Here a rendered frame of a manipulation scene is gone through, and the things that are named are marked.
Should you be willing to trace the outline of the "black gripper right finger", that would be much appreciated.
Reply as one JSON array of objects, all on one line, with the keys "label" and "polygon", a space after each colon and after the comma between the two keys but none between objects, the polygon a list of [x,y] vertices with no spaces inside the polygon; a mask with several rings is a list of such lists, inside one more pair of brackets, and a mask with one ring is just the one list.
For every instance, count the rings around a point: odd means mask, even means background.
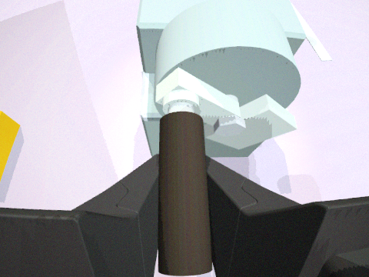
[{"label": "black gripper right finger", "polygon": [[299,204],[205,156],[216,277],[317,277],[369,249],[369,196]]}]

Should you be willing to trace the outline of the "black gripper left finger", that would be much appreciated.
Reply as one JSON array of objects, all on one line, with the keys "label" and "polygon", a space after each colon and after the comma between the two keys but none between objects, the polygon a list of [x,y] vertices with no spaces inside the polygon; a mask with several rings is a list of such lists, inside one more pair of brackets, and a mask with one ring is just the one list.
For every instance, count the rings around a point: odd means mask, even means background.
[{"label": "black gripper left finger", "polygon": [[0,277],[154,277],[159,158],[72,210],[0,207]]}]

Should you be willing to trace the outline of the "yellow block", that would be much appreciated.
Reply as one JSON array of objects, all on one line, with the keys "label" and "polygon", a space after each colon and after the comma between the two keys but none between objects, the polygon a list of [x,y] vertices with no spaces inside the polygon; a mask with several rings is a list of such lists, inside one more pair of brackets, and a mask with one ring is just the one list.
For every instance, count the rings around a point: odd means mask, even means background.
[{"label": "yellow block", "polygon": [[0,181],[18,130],[19,124],[0,111]]}]

